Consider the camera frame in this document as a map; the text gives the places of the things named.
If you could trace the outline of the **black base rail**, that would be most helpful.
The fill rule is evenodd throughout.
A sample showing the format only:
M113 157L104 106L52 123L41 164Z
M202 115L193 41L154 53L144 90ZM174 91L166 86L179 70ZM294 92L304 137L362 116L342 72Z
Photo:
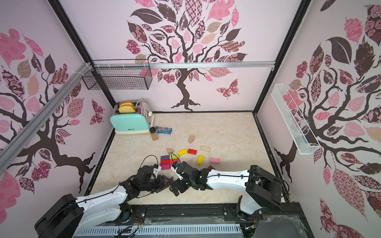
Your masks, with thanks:
M238 224L242 234L180 236L175 238L312 238L313 232L298 203L284 203L278 212L261 209L248 220L234 217L235 203L132 205L133 214L126 222L107 222L98 226L181 225L181 224Z

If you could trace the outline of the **lime green block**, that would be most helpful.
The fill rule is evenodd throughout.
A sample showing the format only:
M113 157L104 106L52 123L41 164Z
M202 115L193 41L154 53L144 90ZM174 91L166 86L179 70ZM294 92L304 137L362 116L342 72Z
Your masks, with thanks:
M172 160L175 160L175 159L179 159L179 156L178 156L178 154L171 154L171 155L170 155L170 158L171 158Z

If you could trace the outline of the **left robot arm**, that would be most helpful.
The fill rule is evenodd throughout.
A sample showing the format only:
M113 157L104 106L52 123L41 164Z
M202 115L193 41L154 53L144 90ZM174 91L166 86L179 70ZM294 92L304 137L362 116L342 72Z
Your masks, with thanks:
M126 222L132 217L128 202L142 191L159 193L170 178L159 175L161 167L143 166L118 185L93 195L62 196L35 224L40 238L72 238L80 232L107 222Z

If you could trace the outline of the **beige rectangular block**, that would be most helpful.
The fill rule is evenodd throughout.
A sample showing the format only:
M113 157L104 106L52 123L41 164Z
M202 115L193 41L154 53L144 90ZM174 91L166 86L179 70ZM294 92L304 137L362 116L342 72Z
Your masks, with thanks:
M210 152L210 147L208 146L201 146L200 148L202 151L205 151L205 152Z

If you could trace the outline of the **yellow toast back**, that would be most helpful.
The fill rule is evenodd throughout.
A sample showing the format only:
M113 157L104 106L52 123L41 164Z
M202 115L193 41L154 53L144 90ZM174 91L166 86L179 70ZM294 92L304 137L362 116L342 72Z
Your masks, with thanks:
M122 102L119 104L119 107L122 107L122 106L134 106L134 103L132 102Z

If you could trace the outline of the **yellow toast front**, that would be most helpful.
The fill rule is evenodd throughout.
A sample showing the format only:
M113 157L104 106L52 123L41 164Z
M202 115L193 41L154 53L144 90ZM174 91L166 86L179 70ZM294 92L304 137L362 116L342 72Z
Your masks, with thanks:
M127 114L127 113L135 113L136 110L132 105L123 105L118 108L119 113Z

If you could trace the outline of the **purple rectangular block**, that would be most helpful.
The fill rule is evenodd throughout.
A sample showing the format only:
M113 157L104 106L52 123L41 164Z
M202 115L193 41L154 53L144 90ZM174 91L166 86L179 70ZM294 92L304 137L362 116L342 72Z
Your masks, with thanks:
M166 160L170 160L170 158L171 158L170 155L164 155L164 156L160 157L160 160L161 161L166 161Z

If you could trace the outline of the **blue candy bag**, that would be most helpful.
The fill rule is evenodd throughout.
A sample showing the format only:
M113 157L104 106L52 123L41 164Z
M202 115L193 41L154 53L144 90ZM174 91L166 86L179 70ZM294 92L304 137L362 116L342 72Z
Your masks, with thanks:
M156 132L158 134L168 134L170 135L172 133L172 128L166 128L166 127L155 127Z

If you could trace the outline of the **pink flat block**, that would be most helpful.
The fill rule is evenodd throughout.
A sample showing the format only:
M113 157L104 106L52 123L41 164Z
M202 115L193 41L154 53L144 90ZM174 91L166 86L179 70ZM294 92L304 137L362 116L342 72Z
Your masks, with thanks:
M212 163L212 164L219 164L220 160L216 159L216 158L210 158L210 163Z

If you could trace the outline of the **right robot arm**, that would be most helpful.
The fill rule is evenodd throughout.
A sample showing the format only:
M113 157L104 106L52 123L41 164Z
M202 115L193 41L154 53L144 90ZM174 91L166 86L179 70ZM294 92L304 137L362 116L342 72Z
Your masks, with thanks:
M171 170L178 179L170 185L170 191L178 196L188 188L195 190L233 189L244 194L238 198L234 217L248 220L261 209L281 210L282 181L265 169L251 165L248 170L225 172L215 169L198 170L186 162L175 162Z

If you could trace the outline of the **yellow toast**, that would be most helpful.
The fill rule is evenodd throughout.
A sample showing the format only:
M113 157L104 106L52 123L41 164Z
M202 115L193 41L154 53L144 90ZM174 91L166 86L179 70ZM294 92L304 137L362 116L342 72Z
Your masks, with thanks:
M136 110L132 105L123 105L118 108L119 113L127 114L127 113L135 113Z
M122 106L134 106L134 103L132 102L122 102L119 104L119 107L122 107Z

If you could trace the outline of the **magenta block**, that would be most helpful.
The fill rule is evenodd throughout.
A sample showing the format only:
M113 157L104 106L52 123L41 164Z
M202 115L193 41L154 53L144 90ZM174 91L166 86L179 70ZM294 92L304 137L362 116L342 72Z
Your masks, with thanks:
M171 165L166 164L166 165L161 165L162 170L169 170L171 168Z

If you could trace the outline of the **natural wood triangle block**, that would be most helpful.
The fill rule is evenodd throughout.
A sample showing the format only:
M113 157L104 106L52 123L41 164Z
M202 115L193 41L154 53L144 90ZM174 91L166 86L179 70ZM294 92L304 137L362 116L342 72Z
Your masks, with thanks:
M170 154L172 154L172 153L174 153L174 150L173 149L170 149L170 148L166 148L166 151L167 151L167 153L170 155Z

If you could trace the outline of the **yellow block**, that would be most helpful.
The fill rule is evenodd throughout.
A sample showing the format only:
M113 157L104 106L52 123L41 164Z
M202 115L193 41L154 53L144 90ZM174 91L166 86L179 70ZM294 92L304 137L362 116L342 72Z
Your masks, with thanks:
M202 155L199 155L199 157L198 157L198 159L197 159L196 163L197 163L198 165L202 165L202 163L203 163L203 160L204 160L204 156L202 156Z
M180 151L178 152L178 156L181 157L181 156L186 155L187 153L188 153L188 150L187 150L187 149L183 149L183 150L180 150Z

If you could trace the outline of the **mint green toaster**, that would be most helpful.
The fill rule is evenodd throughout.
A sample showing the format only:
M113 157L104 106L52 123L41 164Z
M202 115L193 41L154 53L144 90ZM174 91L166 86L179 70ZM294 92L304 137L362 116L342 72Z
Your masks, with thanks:
M146 99L131 100L125 102L134 103L135 113L121 114L118 111L119 102L113 108L110 122L116 134L143 134L150 133L149 129L154 126L154 114Z

